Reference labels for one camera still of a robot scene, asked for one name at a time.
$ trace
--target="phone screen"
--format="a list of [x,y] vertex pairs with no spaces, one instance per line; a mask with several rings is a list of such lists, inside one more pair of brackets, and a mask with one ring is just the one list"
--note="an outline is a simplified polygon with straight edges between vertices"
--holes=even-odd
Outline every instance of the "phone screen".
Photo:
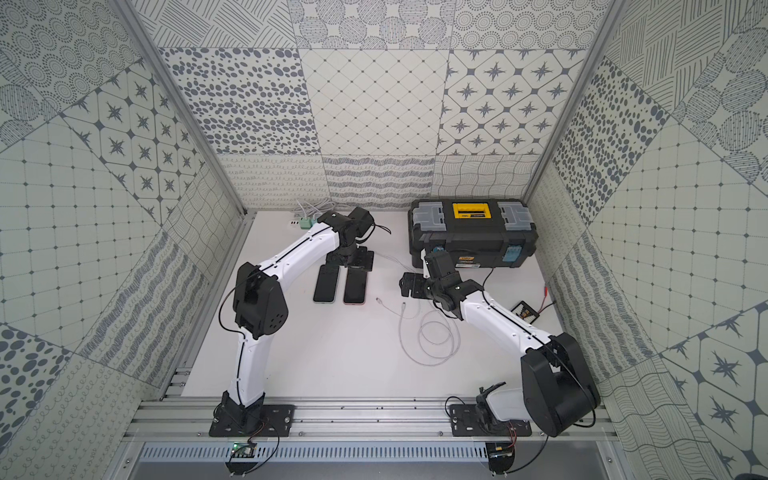
[[339,266],[320,265],[320,272],[317,274],[317,284],[315,285],[315,296],[313,300],[316,303],[333,303],[336,298],[336,286],[339,283]]
[[362,305],[366,302],[366,282],[368,272],[360,268],[346,269],[346,286],[344,287],[344,303]]

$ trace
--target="wall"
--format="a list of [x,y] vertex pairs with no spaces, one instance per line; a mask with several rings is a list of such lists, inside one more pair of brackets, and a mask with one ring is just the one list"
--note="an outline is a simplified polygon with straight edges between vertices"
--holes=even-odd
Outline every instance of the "wall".
[[100,478],[239,215],[106,2],[0,18],[0,477]]
[[768,2],[630,2],[531,200],[638,478],[768,474]]
[[520,197],[608,0],[133,0],[248,207]]

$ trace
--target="white robotic arm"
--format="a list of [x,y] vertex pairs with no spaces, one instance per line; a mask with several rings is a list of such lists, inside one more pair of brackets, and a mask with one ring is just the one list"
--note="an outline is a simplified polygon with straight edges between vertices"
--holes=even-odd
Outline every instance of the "white robotic arm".
[[[214,412],[211,436],[249,435],[260,424],[272,335],[288,317],[283,289],[329,253],[345,266],[370,270],[370,252],[358,247],[356,239],[373,225],[370,213],[362,208],[349,216],[329,212],[283,252],[259,265],[245,263],[239,268],[233,289],[235,322],[242,333],[237,371]],[[361,265],[363,257],[369,259],[367,266]],[[597,406],[597,388],[572,337],[566,333],[551,336],[507,311],[475,281],[462,282],[448,252],[426,254],[425,265],[425,276],[403,276],[403,296],[432,300],[521,358],[521,389],[499,388],[503,384],[481,389],[477,400],[483,424],[530,419],[556,436]],[[552,367],[560,371],[553,372]]]

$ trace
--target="black toolbox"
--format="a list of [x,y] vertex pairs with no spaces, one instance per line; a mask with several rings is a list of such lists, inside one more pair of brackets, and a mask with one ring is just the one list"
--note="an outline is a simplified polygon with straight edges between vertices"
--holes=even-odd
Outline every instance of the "black toolbox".
[[520,200],[415,200],[408,210],[412,265],[447,250],[457,268],[521,266],[536,251],[536,225]]

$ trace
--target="metal vent grille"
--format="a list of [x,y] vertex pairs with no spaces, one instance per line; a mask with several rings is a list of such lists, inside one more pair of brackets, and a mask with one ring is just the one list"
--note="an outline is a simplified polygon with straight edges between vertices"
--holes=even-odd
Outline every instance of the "metal vent grille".
[[[258,442],[254,458],[268,457],[276,442]],[[226,442],[147,442],[142,462],[224,462],[233,445]],[[281,442],[270,462],[477,462],[486,459],[483,442]]]

